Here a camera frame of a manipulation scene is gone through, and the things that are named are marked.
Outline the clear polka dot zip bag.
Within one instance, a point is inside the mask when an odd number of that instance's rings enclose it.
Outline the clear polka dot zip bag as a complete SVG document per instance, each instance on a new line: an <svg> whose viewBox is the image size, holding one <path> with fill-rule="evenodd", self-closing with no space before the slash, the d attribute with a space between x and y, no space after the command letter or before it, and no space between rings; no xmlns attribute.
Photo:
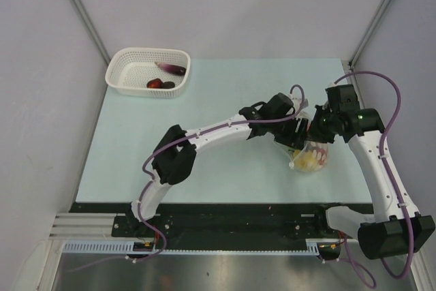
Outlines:
<svg viewBox="0 0 436 291"><path fill-rule="evenodd" d="M285 124L285 129L273 142L289 157L289 167L300 172L316 172L321 170L329 160L329 149L326 143L307 140L311 118L300 112L294 121Z"/></svg>

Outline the purple fake eggplant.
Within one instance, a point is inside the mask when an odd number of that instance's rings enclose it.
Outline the purple fake eggplant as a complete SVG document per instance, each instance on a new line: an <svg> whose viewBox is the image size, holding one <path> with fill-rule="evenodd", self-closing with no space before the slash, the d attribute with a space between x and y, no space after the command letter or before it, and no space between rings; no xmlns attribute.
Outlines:
<svg viewBox="0 0 436 291"><path fill-rule="evenodd" d="M174 64L169 64L159 61L156 61L155 65L162 71L176 76L184 76L187 72L186 67L179 66L179 65L174 65Z"/></svg>

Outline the dark brown fake fruit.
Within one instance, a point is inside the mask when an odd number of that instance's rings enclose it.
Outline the dark brown fake fruit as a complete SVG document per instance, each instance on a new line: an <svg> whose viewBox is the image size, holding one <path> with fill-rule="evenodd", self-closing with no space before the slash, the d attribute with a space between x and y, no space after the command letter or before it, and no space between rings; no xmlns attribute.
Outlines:
<svg viewBox="0 0 436 291"><path fill-rule="evenodd" d="M172 81L163 82L161 84L162 89L173 89L175 88L175 83Z"/></svg>

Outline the dark red fake plum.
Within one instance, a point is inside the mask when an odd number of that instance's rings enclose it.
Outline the dark red fake plum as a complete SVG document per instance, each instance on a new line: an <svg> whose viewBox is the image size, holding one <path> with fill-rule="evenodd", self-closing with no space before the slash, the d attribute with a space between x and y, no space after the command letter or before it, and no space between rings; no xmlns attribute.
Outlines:
<svg viewBox="0 0 436 291"><path fill-rule="evenodd" d="M152 79L147 82L147 89L160 89L162 88L163 81L159 78Z"/></svg>

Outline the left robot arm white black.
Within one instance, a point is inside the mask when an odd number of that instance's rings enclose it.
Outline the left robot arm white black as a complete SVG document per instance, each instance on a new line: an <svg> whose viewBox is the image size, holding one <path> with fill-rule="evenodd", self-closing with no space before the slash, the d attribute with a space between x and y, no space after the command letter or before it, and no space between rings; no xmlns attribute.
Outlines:
<svg viewBox="0 0 436 291"><path fill-rule="evenodd" d="M131 203L132 215L127 229L136 236L145 235L151 227L150 219L170 188L186 180L196 157L205 150L226 142L249 140L272 134L286 146L303 146L306 123L300 124L298 115L308 106L305 96L293 97L278 93L268 102L246 106L225 121L186 130L180 125L170 127L155 150L142 166L151 180Z"/></svg>

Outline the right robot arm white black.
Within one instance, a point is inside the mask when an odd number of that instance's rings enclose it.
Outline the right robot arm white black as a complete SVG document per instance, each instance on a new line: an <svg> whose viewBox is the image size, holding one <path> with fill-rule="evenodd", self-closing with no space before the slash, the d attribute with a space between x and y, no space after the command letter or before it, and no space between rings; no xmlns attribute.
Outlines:
<svg viewBox="0 0 436 291"><path fill-rule="evenodd" d="M373 214L364 215L344 204L324 209L314 220L315 231L330 237L337 230L356 239L370 260L415 254L435 231L430 215L422 215L407 195L388 153L379 113L362 109L353 85L326 89L327 102L317 105L307 132L311 142L333 143L341 136L354 154L371 195Z"/></svg>

